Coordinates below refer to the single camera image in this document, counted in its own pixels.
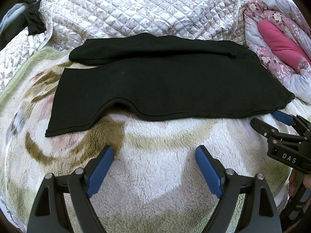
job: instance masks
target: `human hand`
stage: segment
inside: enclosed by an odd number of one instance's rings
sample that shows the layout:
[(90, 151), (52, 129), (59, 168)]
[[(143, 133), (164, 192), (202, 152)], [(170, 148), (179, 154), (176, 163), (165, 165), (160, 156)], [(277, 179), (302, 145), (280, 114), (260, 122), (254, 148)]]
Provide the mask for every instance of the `human hand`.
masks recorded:
[[(295, 189), (296, 189), (296, 173), (297, 171), (295, 169), (292, 170), (291, 174), (290, 174), (290, 177), (289, 177), (289, 191), (288, 191), (288, 194), (289, 196), (293, 196), (294, 192), (295, 192)], [(304, 176), (304, 186), (306, 188), (310, 188), (311, 189), (311, 174), (308, 174), (308, 175), (305, 175)], [(311, 202), (311, 197), (310, 199), (307, 201), (306, 205), (304, 206), (303, 208), (303, 211), (306, 212), (308, 206), (310, 205), (310, 202)]]

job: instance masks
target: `blue gripper pad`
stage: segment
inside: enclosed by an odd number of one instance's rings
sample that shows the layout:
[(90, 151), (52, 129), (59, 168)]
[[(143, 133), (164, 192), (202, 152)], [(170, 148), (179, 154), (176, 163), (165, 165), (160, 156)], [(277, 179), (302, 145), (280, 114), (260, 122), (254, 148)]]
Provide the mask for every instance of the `blue gripper pad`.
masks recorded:
[(289, 116), (288, 114), (285, 114), (281, 111), (276, 110), (276, 111), (273, 111), (271, 114), (276, 120), (278, 120), (279, 122), (284, 123), (288, 126), (292, 126), (295, 124), (295, 122), (291, 116)]
[(209, 154), (209, 152), (204, 146), (202, 145), (198, 146), (195, 151), (195, 159), (197, 161), (199, 168), (201, 169), (203, 177), (211, 193), (215, 194), (220, 199), (223, 195), (223, 191), (221, 189), (221, 185), (222, 185), (221, 179), (219, 175), (217, 174), (217, 172), (215, 171), (213, 165), (207, 158), (207, 155), (204, 152), (204, 150)]
[(111, 146), (107, 149), (96, 168), (93, 170), (89, 177), (89, 186), (86, 191), (88, 198), (91, 198), (93, 194), (97, 194), (100, 186), (102, 185), (104, 178), (114, 160), (114, 150)]

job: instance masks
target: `light blue cloth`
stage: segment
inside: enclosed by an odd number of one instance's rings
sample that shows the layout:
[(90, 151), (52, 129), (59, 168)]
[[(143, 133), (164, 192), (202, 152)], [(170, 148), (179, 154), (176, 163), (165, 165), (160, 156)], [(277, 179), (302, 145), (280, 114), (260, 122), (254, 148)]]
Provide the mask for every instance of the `light blue cloth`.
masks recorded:
[(14, 11), (19, 9), (21, 6), (23, 6), (22, 3), (17, 3), (5, 14), (5, 16), (3, 17), (3, 19), (2, 19), (2, 21), (0, 23), (0, 35), (6, 29), (9, 17), (13, 14)]

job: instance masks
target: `pink floral comforter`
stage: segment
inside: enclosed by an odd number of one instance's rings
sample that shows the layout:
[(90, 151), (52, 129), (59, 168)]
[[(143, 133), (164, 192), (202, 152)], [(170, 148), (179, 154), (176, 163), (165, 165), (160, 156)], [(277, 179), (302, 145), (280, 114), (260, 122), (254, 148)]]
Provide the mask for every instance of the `pink floral comforter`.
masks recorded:
[(248, 47), (256, 52), (261, 63), (296, 97), (311, 104), (311, 66), (301, 57), (298, 69), (275, 56), (265, 43), (257, 23), (268, 20), (299, 45), (311, 58), (311, 29), (295, 4), (288, 0), (252, 0), (244, 12)]

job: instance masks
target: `silver bolt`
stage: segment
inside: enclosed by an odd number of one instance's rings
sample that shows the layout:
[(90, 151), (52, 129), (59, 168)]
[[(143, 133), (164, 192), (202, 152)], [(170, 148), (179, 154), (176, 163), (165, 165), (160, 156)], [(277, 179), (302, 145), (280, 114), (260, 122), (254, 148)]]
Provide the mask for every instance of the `silver bolt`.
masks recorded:
[(75, 174), (82, 174), (83, 171), (84, 171), (83, 168), (77, 168), (77, 169), (75, 170)]
[(226, 173), (229, 175), (233, 175), (234, 171), (231, 168), (226, 169)]
[(263, 174), (258, 173), (257, 175), (257, 179), (263, 180), (265, 178), (265, 176), (263, 176)]
[(52, 176), (53, 176), (53, 174), (52, 173), (47, 173), (46, 175), (45, 175), (45, 178), (46, 179), (50, 179), (50, 178), (52, 178)]

